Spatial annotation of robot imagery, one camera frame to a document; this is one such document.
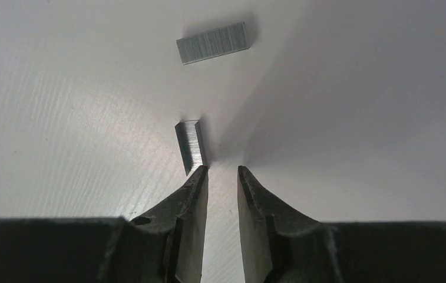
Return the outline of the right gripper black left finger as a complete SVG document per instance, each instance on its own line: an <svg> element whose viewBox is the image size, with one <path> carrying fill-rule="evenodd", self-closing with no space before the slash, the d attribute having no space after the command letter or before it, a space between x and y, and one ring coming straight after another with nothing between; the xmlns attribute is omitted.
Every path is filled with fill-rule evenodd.
<svg viewBox="0 0 446 283"><path fill-rule="evenodd" d="M0 282L200 282L208 168L140 216L0 218Z"/></svg>

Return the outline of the silver staple strip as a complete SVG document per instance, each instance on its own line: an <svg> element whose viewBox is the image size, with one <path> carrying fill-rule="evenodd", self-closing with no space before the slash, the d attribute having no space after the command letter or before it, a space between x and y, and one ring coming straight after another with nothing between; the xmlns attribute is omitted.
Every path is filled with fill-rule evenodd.
<svg viewBox="0 0 446 283"><path fill-rule="evenodd" d="M200 121L181 121L174 128L186 176L199 166L208 166Z"/></svg>
<svg viewBox="0 0 446 283"><path fill-rule="evenodd" d="M176 41L181 63L188 65L250 48L245 22L212 29Z"/></svg>

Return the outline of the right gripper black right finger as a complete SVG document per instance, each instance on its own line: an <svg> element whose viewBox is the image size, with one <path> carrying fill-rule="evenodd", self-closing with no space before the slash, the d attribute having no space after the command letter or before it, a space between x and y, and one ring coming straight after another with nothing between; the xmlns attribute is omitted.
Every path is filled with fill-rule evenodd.
<svg viewBox="0 0 446 283"><path fill-rule="evenodd" d="M320 222L237 170L246 282L446 282L446 222Z"/></svg>

